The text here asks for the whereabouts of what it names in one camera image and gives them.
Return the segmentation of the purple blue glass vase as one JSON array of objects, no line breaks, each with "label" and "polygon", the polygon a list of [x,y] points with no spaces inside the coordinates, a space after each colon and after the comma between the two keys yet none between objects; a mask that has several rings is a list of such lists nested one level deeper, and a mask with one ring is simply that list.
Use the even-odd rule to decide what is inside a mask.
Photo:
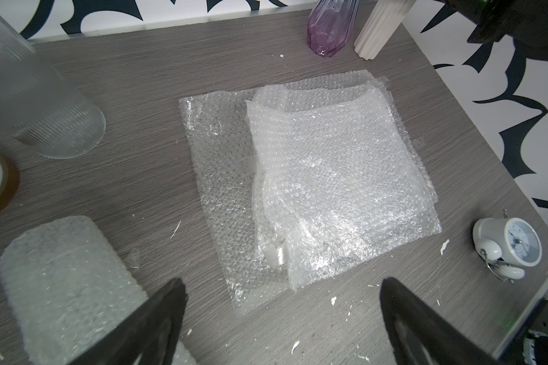
[{"label": "purple blue glass vase", "polygon": [[307,44],[318,56],[331,57],[350,40],[359,0],[320,0],[307,22]]}]

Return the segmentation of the bubble-wrapped cylinder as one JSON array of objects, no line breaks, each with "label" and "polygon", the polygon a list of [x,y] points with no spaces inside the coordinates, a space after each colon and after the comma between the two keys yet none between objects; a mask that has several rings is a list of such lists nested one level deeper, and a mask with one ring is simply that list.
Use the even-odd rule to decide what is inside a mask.
[{"label": "bubble-wrapped cylinder", "polygon": [[441,232],[434,187],[380,85],[270,85],[247,109],[263,212],[293,290]]}]

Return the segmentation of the bubble wrap around vase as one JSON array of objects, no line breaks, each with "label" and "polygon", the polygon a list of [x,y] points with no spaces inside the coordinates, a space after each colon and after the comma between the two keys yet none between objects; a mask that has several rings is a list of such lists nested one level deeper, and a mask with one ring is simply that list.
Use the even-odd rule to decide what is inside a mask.
[{"label": "bubble wrap around vase", "polygon": [[[281,86],[301,91],[348,88],[366,82],[374,82],[388,93],[400,134],[429,178],[384,80],[359,70]],[[259,89],[216,91],[180,101],[202,209],[234,308],[240,314],[249,313],[286,290],[293,290],[283,241],[263,212],[263,180],[247,109],[248,101]]]}]

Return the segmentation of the bubble-wrapped roll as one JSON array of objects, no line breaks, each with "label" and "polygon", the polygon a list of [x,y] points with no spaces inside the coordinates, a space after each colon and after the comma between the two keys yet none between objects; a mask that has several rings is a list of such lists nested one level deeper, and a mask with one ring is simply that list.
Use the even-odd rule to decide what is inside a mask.
[{"label": "bubble-wrapped roll", "polygon": [[[14,239],[0,258],[0,281],[34,364],[72,364],[152,296],[85,216]],[[171,364],[192,363],[179,337]]]}]

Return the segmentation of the clear glass vase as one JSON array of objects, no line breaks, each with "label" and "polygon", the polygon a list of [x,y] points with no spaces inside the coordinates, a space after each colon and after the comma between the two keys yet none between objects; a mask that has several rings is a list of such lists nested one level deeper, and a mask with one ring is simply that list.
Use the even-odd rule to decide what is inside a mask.
[{"label": "clear glass vase", "polygon": [[0,16],[0,129],[62,160],[95,148],[106,128],[102,111]]}]

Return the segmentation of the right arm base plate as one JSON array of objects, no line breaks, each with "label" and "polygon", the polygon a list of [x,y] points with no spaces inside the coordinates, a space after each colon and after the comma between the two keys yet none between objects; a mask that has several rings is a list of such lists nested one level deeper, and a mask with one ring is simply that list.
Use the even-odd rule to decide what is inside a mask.
[{"label": "right arm base plate", "polygon": [[548,300],[542,299],[505,349],[504,364],[548,364]]}]

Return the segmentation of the brown tape roll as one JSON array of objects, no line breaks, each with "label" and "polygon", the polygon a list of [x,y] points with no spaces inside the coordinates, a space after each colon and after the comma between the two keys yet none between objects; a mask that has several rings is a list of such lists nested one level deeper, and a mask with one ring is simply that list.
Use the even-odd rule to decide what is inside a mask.
[{"label": "brown tape roll", "polygon": [[0,213],[15,197],[20,183],[20,173],[15,163],[0,154]]}]

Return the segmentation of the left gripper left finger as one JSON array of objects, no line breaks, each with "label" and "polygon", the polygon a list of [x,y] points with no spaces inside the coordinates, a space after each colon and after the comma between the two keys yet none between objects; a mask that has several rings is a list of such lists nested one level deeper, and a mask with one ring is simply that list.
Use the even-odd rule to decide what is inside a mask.
[{"label": "left gripper left finger", "polygon": [[182,279],[171,279],[117,328],[71,363],[171,364],[187,301]]}]

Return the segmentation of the white alarm clock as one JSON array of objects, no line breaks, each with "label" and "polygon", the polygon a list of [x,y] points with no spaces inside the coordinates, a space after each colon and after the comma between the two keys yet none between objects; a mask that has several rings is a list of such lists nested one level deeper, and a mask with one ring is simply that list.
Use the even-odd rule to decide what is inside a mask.
[{"label": "white alarm clock", "polygon": [[525,269],[537,266],[543,254],[535,229],[519,217],[487,217],[473,225],[473,246],[492,274],[513,283],[525,277]]}]

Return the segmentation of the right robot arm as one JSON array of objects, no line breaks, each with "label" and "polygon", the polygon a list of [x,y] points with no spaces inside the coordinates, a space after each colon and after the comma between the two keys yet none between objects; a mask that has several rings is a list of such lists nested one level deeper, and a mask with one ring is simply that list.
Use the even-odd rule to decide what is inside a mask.
[{"label": "right robot arm", "polygon": [[498,42],[510,36],[528,59],[548,61],[548,0],[445,1],[476,27],[468,43]]}]

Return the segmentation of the white ribbed ceramic vase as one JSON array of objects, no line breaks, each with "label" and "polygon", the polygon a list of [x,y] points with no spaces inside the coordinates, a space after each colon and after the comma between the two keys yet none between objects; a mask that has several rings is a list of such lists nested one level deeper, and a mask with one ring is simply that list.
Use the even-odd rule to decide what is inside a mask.
[{"label": "white ribbed ceramic vase", "polygon": [[379,0],[354,42],[357,55],[364,60],[374,59],[415,3],[416,0]]}]

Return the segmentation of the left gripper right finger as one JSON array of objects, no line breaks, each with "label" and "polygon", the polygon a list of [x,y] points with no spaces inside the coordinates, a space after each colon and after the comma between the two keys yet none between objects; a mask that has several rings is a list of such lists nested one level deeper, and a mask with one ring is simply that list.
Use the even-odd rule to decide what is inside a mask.
[{"label": "left gripper right finger", "polygon": [[497,364],[396,278],[382,281],[385,328],[398,364]]}]

